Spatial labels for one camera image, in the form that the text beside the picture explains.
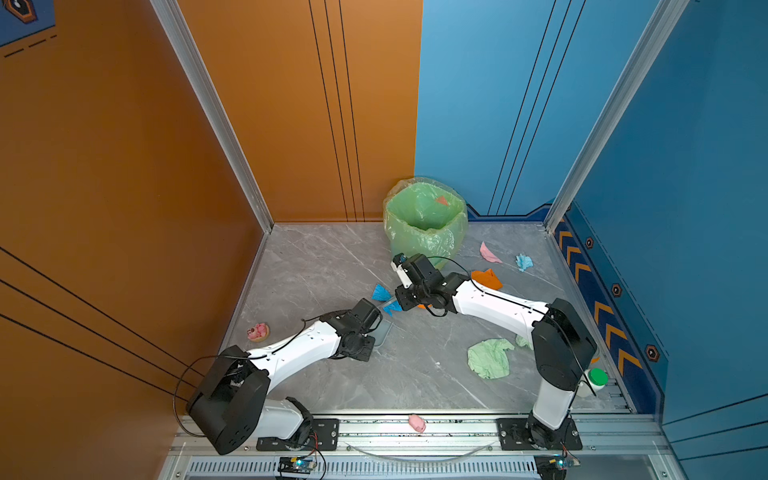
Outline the light green paper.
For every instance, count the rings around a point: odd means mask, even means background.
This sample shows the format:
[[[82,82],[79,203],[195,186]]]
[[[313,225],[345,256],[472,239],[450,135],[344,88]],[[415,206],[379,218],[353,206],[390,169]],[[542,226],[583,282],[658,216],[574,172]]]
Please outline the light green paper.
[[[527,340],[524,336],[518,335],[515,341],[518,347],[533,350],[532,342]]]
[[[510,374],[507,353],[515,346],[506,339],[489,339],[467,350],[468,367],[484,380],[496,380]]]

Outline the left circuit board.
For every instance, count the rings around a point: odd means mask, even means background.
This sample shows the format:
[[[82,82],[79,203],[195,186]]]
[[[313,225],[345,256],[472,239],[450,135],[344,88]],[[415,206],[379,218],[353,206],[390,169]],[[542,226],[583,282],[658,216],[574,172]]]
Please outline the left circuit board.
[[[280,457],[279,478],[309,478],[317,469],[317,461],[308,457]]]

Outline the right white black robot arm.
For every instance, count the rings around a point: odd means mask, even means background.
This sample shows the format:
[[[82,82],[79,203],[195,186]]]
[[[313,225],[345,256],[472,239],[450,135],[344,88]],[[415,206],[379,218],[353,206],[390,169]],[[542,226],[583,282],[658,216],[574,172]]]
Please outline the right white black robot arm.
[[[571,303],[518,298],[475,282],[467,272],[443,274],[424,254],[397,254],[391,266],[401,281],[395,295],[403,310],[422,305],[428,312],[477,317],[531,345],[540,384],[524,424],[526,442],[539,450],[581,448],[571,407],[581,386],[596,392],[587,370],[597,344]]]

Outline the pink toy on yellow base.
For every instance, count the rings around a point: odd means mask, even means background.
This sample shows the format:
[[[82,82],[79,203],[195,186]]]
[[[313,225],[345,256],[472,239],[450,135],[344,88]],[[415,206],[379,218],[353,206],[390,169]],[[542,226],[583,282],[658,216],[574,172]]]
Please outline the pink toy on yellow base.
[[[266,323],[258,323],[257,325],[249,328],[246,332],[246,335],[249,341],[260,343],[269,337],[270,327]]]

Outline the grey-green plastic dustpan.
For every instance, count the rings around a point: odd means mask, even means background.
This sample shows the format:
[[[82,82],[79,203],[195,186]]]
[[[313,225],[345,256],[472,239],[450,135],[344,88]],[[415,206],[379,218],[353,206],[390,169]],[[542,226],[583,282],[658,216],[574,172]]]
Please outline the grey-green plastic dustpan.
[[[384,344],[391,329],[392,322],[386,319],[382,319],[377,328],[369,333],[369,336],[374,339],[375,348],[379,348]]]

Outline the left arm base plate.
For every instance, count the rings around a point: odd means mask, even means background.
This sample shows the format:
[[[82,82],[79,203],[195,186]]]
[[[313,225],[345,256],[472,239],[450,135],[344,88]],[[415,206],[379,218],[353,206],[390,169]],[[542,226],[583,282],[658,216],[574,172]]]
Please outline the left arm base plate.
[[[314,418],[303,421],[288,439],[259,437],[256,450],[260,452],[309,452],[318,448],[321,452],[335,451],[338,445],[340,420],[338,418]]]

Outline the right circuit board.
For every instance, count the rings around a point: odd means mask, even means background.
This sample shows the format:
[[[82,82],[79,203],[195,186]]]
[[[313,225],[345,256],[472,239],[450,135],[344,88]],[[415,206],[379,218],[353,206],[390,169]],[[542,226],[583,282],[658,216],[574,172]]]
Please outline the right circuit board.
[[[534,460],[537,474],[542,480],[565,480],[571,468],[581,466],[581,461],[574,457],[537,456]]]

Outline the circuit board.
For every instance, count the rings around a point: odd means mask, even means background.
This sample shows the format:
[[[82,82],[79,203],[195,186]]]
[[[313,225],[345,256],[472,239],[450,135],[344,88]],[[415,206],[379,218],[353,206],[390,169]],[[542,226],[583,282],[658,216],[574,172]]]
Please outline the circuit board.
[[[574,457],[537,456],[534,460],[537,474],[542,480],[565,480],[571,468],[581,466],[581,461]]]
[[[279,478],[309,478],[317,469],[317,461],[308,457],[280,457]]]

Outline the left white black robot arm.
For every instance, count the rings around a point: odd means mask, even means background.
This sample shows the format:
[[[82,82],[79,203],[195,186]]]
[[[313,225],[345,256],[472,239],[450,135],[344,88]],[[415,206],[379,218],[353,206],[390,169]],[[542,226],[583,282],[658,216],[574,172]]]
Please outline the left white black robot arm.
[[[270,400],[283,381],[324,360],[367,362],[382,320],[379,308],[362,299],[348,309],[302,322],[298,333],[245,351],[233,345],[212,356],[212,365],[186,404],[186,412],[220,455],[251,437],[276,439],[290,449],[314,445],[311,412],[296,398]]]

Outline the pink paper ball on rail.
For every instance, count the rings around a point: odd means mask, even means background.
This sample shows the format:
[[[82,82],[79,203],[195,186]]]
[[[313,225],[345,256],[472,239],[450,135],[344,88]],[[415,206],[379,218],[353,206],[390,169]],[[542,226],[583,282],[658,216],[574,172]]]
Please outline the pink paper ball on rail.
[[[408,416],[408,425],[419,434],[424,433],[426,430],[426,421],[416,414]]]

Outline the small blue paper scrap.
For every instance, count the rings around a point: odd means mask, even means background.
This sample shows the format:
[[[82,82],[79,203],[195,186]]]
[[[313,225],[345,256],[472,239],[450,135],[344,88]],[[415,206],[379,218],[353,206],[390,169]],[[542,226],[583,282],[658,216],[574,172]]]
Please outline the small blue paper scrap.
[[[400,306],[399,302],[396,299],[392,299],[391,301],[388,301],[381,307],[381,309],[388,315],[392,315],[394,312],[403,311],[402,307]]]

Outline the pink paper scrap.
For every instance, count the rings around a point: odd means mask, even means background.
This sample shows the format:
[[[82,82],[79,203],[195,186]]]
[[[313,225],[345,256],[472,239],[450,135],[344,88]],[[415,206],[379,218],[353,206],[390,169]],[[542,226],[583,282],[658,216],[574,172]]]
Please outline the pink paper scrap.
[[[503,261],[488,248],[485,242],[481,243],[479,253],[481,257],[487,262],[495,264],[503,263]]]

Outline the blue paper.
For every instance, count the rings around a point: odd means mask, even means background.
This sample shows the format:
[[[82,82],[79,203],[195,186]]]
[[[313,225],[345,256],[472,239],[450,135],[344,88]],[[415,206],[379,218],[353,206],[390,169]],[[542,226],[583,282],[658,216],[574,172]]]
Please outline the blue paper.
[[[371,298],[377,302],[387,302],[392,299],[392,294],[384,286],[377,284]]]

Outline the white bottle green cap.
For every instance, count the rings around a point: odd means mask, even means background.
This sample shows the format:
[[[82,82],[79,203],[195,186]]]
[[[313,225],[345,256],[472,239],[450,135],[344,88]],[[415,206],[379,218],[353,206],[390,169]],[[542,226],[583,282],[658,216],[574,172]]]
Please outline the white bottle green cap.
[[[576,394],[580,397],[595,396],[609,380],[608,374],[600,368],[590,368],[582,376]]]

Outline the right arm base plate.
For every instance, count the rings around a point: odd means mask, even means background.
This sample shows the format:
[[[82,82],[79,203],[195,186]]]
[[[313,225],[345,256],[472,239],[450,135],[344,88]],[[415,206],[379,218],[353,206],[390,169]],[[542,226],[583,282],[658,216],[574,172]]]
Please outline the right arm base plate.
[[[499,418],[495,421],[503,451],[583,449],[574,419],[566,417],[558,429],[552,430],[534,417]]]

